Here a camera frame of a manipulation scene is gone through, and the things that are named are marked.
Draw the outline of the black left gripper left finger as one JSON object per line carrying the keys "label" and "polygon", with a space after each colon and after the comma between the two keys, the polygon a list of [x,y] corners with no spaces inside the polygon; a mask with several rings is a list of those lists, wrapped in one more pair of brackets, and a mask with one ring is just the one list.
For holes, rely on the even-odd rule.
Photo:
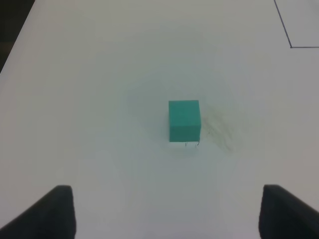
{"label": "black left gripper left finger", "polygon": [[0,229],[2,239],[74,239],[72,187],[59,185]]}

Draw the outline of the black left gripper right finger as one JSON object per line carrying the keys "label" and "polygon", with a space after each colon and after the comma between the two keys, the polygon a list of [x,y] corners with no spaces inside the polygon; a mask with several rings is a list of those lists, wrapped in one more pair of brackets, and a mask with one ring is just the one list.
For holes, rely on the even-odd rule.
{"label": "black left gripper right finger", "polygon": [[265,185],[258,224],[262,239],[318,239],[319,212],[279,185]]}

